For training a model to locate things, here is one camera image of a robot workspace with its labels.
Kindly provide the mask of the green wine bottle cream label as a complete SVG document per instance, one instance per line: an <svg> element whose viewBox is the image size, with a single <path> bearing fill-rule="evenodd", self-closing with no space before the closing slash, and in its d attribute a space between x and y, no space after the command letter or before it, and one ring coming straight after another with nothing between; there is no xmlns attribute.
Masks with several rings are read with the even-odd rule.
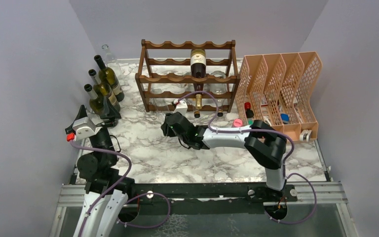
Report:
<svg viewBox="0 0 379 237"><path fill-rule="evenodd" d="M114 70L105 65L100 55L95 55L94 60L99 67L98 75L100 79L109 84L119 102L123 101L125 95Z"/></svg>

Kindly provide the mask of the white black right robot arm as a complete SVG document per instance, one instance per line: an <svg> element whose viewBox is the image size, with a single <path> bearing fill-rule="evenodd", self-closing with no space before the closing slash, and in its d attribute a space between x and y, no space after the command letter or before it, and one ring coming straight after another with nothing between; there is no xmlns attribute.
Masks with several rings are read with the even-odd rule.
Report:
<svg viewBox="0 0 379 237"><path fill-rule="evenodd" d="M247 150L254 160L265 168L265 195L277 201L285 194L283 155L288 137L271 128L262 120L251 125L233 128L215 128L194 125L179 112L167 113L161 126L164 136L177 137L188 148L208 150L218 147Z"/></svg>

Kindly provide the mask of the clear glass bottle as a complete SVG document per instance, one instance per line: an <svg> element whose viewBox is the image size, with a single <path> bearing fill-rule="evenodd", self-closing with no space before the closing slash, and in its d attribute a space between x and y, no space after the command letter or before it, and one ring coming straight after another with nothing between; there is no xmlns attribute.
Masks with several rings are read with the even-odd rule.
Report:
<svg viewBox="0 0 379 237"><path fill-rule="evenodd" d="M108 67L112 68L117 77L121 76L120 64L117 60L117 57L111 52L111 49L107 44L101 46L101 49L105 53L105 63Z"/></svg>

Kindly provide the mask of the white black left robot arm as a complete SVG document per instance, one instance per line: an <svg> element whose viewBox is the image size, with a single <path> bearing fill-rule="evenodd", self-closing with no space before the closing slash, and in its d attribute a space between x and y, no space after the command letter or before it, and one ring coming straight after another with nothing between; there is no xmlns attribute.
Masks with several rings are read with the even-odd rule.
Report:
<svg viewBox="0 0 379 237"><path fill-rule="evenodd" d="M103 97L102 104L101 125L96 125L81 106L73 123L65 129L67 141L73 147L85 150L76 141L89 139L91 142L88 153L80 156L76 163L86 185L75 237L109 236L122 207L135 198L134 179L120 175L113 168L121 155L114 149L108 125L121 116L107 97Z"/></svg>

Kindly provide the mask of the green wine bottle white label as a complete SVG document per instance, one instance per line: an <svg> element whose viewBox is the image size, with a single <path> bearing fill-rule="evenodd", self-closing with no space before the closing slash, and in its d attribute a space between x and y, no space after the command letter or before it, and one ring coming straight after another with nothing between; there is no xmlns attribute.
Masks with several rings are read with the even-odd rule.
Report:
<svg viewBox="0 0 379 237"><path fill-rule="evenodd" d="M102 81L94 69L90 69L88 71L88 74L94 82L93 88L96 91L96 93L102 97L107 96L107 98L109 99L110 103L114 106L114 108L118 112L120 112L120 109L121 109L120 104L115 94L113 93L111 87L109 86L109 84L107 82Z"/></svg>

